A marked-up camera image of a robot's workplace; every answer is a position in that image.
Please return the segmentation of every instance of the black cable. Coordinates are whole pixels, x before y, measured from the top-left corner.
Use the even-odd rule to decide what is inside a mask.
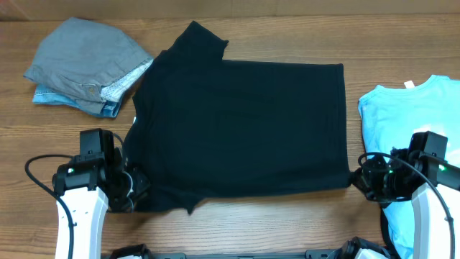
[[[388,155],[388,154],[385,154],[385,153],[381,153],[381,152],[369,152],[369,153],[364,153],[362,155],[359,156],[358,158],[358,164],[363,167],[363,164],[361,162],[362,158],[368,156],[368,155],[381,155],[381,156],[384,156],[386,158],[389,158],[389,159],[392,159],[392,160],[396,160],[398,161],[399,163],[402,163],[403,165],[409,167],[412,171],[416,172],[429,186],[430,188],[433,190],[434,194],[436,195],[436,197],[438,197],[445,213],[446,213],[446,220],[448,222],[448,228],[449,228],[449,231],[451,233],[451,259],[454,259],[455,258],[455,234],[454,234],[454,219],[452,218],[451,216],[451,212],[449,211],[449,208],[447,207],[447,204],[446,202],[444,201],[443,197],[441,196],[441,194],[439,193],[438,189],[431,183],[431,181],[426,178],[426,176],[424,176],[419,170],[417,170],[415,167],[413,167],[411,164],[409,164],[408,162],[400,159],[400,158],[396,158],[395,156],[392,156],[392,155]]]
[[[68,259],[72,259],[72,256],[73,256],[73,220],[72,220],[72,215],[70,214],[70,210],[67,207],[67,205],[65,204],[65,202],[57,194],[55,194],[53,191],[51,191],[51,189],[49,189],[45,184],[43,184],[40,181],[38,181],[32,175],[32,173],[30,173],[30,170],[29,170],[29,165],[30,165],[31,162],[33,162],[35,160],[42,159],[42,158],[70,158],[71,159],[71,158],[73,158],[73,156],[72,155],[39,155],[39,156],[36,156],[34,158],[30,158],[26,162],[26,164],[24,166],[24,169],[26,170],[27,176],[29,176],[29,178],[34,183],[36,183],[38,186],[40,186],[43,190],[48,192],[64,208],[65,215],[67,216],[67,220],[69,221],[69,253],[68,253]]]
[[[126,162],[127,162],[127,154],[124,152],[123,140],[118,134],[116,133],[112,133],[112,134],[121,144],[121,165],[119,166],[119,169],[124,170],[124,165],[126,165]]]

